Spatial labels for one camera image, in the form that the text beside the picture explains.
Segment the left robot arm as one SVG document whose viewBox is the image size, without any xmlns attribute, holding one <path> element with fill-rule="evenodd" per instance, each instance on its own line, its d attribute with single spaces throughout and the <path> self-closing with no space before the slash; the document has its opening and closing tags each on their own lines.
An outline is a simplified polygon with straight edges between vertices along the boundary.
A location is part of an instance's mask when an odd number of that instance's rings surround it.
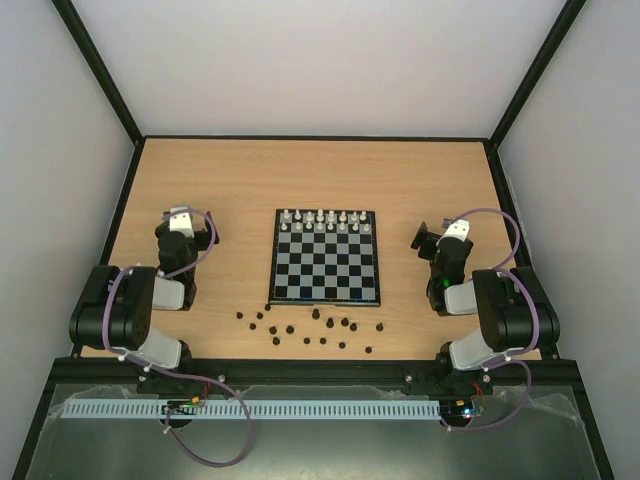
<svg viewBox="0 0 640 480">
<path fill-rule="evenodd" d="M 114 354 L 144 379 L 168 379 L 171 392 L 197 385 L 188 344 L 152 326 L 154 311 L 188 311 L 197 294 L 196 266 L 219 243 L 210 212 L 176 206 L 155 229 L 159 265 L 94 267 L 69 321 L 73 344 Z"/>
</svg>

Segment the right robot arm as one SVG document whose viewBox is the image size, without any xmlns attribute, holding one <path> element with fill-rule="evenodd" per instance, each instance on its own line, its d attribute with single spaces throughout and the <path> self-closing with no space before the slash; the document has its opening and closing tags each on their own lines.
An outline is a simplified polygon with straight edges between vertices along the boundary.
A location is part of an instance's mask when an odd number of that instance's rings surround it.
<svg viewBox="0 0 640 480">
<path fill-rule="evenodd" d="M 478 372 L 531 351 L 557 352 L 560 323 L 536 273 L 530 267 L 480 269 L 465 276 L 473 242 L 469 223 L 458 220 L 442 234 L 422 223 L 411 242 L 429 263 L 426 297 L 440 316 L 478 316 L 479 327 L 443 344 L 433 361 L 407 378 L 410 388 L 428 395 L 468 392 Z"/>
</svg>

